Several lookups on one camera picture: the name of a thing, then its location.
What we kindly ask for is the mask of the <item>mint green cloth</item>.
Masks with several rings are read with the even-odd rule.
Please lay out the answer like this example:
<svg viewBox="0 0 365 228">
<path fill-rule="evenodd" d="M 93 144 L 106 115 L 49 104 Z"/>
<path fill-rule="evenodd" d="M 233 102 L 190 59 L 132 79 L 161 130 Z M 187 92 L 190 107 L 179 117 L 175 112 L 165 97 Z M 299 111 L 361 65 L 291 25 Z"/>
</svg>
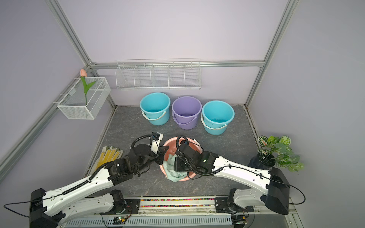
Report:
<svg viewBox="0 0 365 228">
<path fill-rule="evenodd" d="M 166 178 L 173 182 L 178 182 L 188 175 L 188 172 L 175 171 L 176 158 L 176 155 L 169 154 L 168 159 L 163 161 L 163 168 L 166 173 Z"/>
</svg>

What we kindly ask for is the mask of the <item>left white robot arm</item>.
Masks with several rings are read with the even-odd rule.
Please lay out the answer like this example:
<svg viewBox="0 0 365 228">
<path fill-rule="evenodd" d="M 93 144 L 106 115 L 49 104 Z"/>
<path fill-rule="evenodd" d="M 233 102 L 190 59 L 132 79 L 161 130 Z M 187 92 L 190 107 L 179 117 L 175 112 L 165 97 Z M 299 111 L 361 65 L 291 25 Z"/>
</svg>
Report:
<svg viewBox="0 0 365 228">
<path fill-rule="evenodd" d="M 161 165 L 168 146 L 139 144 L 133 146 L 125 158 L 99 166 L 90 176 L 67 186 L 46 191 L 37 189 L 31 194 L 29 227 L 56 228 L 70 220 L 93 213 L 118 214 L 127 207 L 120 190 L 112 190 L 100 197 L 90 195 L 142 175 L 152 163 Z"/>
</svg>

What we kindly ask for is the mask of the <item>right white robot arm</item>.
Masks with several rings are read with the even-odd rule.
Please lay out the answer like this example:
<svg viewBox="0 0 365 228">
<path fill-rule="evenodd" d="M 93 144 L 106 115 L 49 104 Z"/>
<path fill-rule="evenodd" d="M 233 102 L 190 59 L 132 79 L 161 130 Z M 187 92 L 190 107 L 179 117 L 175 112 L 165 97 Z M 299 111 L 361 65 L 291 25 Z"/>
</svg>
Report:
<svg viewBox="0 0 365 228">
<path fill-rule="evenodd" d="M 239 189 L 230 193 L 231 202 L 238 207 L 258 203 L 277 214 L 289 214 L 290 184 L 280 169 L 260 170 L 234 163 L 215 153 L 199 153 L 185 140 L 176 145 L 176 170 L 187 169 L 200 176 L 226 178 L 255 189 L 254 193 Z"/>
</svg>

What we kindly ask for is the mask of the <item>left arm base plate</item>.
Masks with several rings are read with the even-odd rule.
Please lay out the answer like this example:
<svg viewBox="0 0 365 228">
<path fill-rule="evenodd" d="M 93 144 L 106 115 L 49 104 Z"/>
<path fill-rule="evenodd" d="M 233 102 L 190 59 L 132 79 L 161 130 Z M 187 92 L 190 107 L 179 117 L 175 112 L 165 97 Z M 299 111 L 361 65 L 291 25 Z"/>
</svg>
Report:
<svg viewBox="0 0 365 228">
<path fill-rule="evenodd" d="M 138 198 L 124 199 L 124 202 L 117 203 L 111 210 L 100 215 L 130 215 L 137 214 L 141 200 Z"/>
</svg>

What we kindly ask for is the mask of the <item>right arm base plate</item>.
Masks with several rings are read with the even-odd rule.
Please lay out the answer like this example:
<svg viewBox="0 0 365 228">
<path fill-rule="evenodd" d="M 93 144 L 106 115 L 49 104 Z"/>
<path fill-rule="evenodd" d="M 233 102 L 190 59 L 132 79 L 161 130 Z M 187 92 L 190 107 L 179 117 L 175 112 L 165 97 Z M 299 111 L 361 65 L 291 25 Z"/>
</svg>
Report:
<svg viewBox="0 0 365 228">
<path fill-rule="evenodd" d="M 214 199 L 215 210 L 217 213 L 236 214 L 236 213 L 250 213 L 254 212 L 253 206 L 246 208 L 241 207 L 233 203 L 232 199 L 228 197 L 216 197 Z"/>
</svg>

